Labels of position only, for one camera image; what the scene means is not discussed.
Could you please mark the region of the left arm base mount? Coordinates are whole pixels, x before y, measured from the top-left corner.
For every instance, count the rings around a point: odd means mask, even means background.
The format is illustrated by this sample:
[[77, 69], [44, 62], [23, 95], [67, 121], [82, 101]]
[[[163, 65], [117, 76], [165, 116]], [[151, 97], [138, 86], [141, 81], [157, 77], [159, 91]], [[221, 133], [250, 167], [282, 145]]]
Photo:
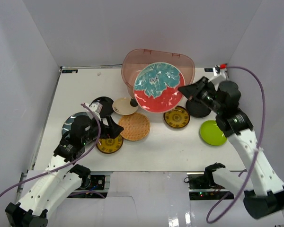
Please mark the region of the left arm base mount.
[[91, 175], [83, 181], [81, 186], [72, 192], [68, 198], [104, 199], [107, 196], [105, 180], [105, 175]]

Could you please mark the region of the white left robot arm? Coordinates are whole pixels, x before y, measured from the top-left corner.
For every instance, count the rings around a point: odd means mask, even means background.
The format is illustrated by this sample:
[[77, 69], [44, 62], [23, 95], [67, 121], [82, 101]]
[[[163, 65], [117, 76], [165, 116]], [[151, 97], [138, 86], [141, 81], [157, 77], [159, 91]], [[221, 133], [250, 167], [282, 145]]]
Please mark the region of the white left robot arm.
[[45, 227], [52, 212], [74, 190], [85, 189], [90, 185], [91, 170], [77, 164], [85, 153], [85, 146], [96, 144], [97, 139], [115, 139], [124, 130], [111, 116], [108, 124], [79, 115], [73, 118], [53, 152], [53, 156], [31, 189], [16, 203], [6, 209], [12, 227]]

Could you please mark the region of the blue-grey glazed plate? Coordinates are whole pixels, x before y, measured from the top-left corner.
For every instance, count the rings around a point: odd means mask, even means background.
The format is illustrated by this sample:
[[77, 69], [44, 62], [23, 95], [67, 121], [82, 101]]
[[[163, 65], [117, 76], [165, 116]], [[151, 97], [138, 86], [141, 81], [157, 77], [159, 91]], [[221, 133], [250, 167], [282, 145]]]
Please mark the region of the blue-grey glazed plate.
[[89, 135], [92, 120], [86, 112], [78, 112], [71, 115], [64, 122], [62, 126], [62, 137], [66, 138], [69, 136], [84, 137]]

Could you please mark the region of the red and teal floral plate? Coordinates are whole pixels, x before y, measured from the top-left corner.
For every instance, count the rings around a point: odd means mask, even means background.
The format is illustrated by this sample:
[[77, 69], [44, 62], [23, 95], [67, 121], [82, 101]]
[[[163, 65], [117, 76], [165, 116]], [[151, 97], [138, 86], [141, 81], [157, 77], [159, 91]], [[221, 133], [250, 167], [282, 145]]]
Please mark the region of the red and teal floral plate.
[[142, 109], [165, 113], [179, 104], [183, 95], [178, 88], [184, 85], [184, 77], [178, 68], [169, 63], [156, 62], [140, 71], [133, 94]]

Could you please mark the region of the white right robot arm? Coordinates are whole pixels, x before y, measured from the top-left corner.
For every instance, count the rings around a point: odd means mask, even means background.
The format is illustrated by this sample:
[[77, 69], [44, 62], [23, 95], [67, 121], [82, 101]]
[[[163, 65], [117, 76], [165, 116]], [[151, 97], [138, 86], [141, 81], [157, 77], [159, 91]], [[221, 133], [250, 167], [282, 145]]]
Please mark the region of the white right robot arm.
[[245, 209], [260, 219], [284, 209], [284, 182], [268, 162], [256, 138], [248, 116], [239, 109], [241, 93], [236, 83], [223, 81], [215, 88], [208, 78], [179, 87], [188, 101], [198, 101], [216, 114], [216, 123], [228, 142], [235, 148], [248, 171], [246, 182], [231, 173], [225, 165], [215, 163], [204, 171], [205, 185], [218, 185], [243, 200]]

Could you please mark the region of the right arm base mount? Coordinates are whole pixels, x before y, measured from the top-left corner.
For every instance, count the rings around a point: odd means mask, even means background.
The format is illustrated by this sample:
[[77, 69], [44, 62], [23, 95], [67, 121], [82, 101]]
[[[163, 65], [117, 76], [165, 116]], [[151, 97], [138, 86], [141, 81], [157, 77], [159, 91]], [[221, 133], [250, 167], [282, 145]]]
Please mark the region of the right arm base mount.
[[188, 185], [190, 201], [218, 201], [225, 196], [225, 200], [233, 200], [234, 195], [225, 188], [209, 186], [203, 172], [187, 173], [183, 180]]

